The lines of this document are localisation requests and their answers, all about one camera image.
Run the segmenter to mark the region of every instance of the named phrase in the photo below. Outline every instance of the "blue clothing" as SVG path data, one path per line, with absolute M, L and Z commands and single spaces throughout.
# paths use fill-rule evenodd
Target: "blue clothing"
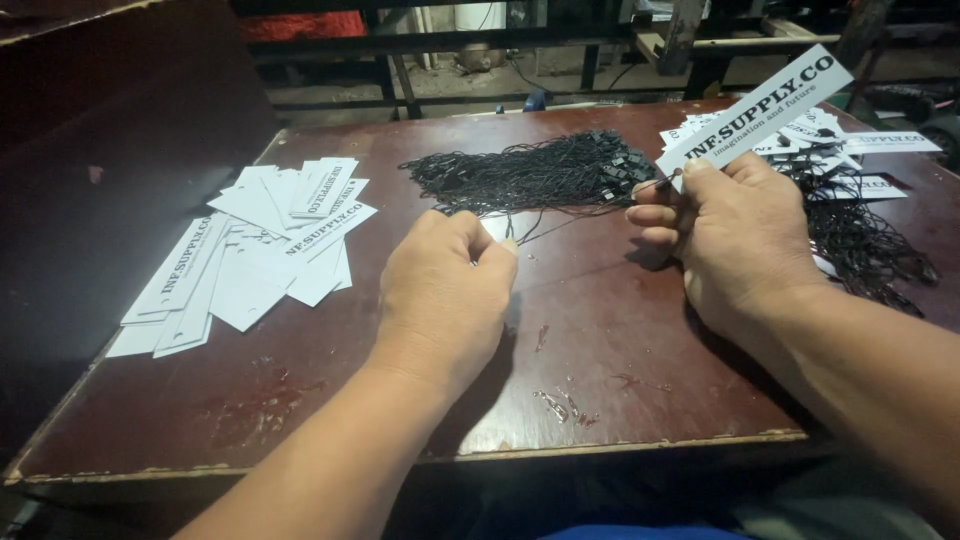
M 584 525 L 568 528 L 543 540 L 743 540 L 746 536 L 712 527 L 648 528 L 625 525 Z

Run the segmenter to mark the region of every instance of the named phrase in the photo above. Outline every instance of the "hand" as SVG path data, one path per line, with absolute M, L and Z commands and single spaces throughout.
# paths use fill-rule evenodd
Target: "hand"
M 712 330 L 741 343 L 787 294 L 826 284 L 810 254 L 803 195 L 750 152 L 720 171 L 687 162 L 684 195 L 635 190 L 627 219 L 684 264 L 686 295 Z
M 503 243 L 468 211 L 422 215 L 380 277 L 373 367 L 459 397 L 493 356 L 516 277 L 516 243 Z

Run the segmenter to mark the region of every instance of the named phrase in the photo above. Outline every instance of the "person's left hand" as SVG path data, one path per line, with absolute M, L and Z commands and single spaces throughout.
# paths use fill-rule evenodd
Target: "person's left hand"
M 428 210 L 380 277 L 380 327 L 370 365 L 459 396 L 499 343 L 516 251 L 512 239 L 495 242 L 468 211 L 446 217 Z

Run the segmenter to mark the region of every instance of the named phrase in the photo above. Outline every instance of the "forearm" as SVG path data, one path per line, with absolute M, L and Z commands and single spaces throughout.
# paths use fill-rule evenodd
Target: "forearm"
M 960 509 L 960 336 L 829 286 L 737 339 L 828 427 Z
M 381 344 L 372 358 L 405 354 Z M 178 538 L 379 537 L 403 479 L 451 403 L 422 380 L 361 368 Z

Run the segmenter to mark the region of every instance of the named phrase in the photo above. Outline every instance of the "scratched table surface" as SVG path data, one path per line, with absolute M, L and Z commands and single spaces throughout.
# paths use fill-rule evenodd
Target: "scratched table surface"
M 9 481 L 129 479 L 145 472 L 155 478 L 204 468 L 242 473 L 321 407 L 370 351 L 380 272 L 411 223 L 433 205 L 399 164 L 437 152 L 498 152 L 593 129 L 616 129 L 655 159 L 663 146 L 658 132 L 678 126 L 686 113 L 729 105 L 281 132 L 260 163 L 299 168 L 324 156 L 356 157 L 354 176 L 371 179 L 359 199 L 379 212 L 347 236 L 353 287 L 313 309 L 286 298 L 245 334 L 215 321 L 206 345 L 177 355 L 96 359 L 8 471 Z M 842 123 L 848 131 L 867 130 L 846 116 Z M 874 207 L 929 253 L 943 275 L 936 288 L 898 288 L 928 320 L 960 330 L 960 180 L 916 155 L 876 155 L 865 165 L 890 174 L 909 193 Z M 522 234 L 535 217 L 515 218 L 516 230 Z M 567 219 L 548 213 L 541 230 Z M 502 221 L 486 224 L 503 234 Z M 805 437 L 797 414 L 789 412 L 796 404 L 749 358 L 705 330 L 684 302 L 680 272 L 640 267 L 635 237 L 636 229 L 616 212 L 581 219 L 520 248 L 501 347 L 431 437 L 422 460 Z M 541 392 L 556 396 L 556 405 Z M 404 407 L 396 404 L 396 414 Z

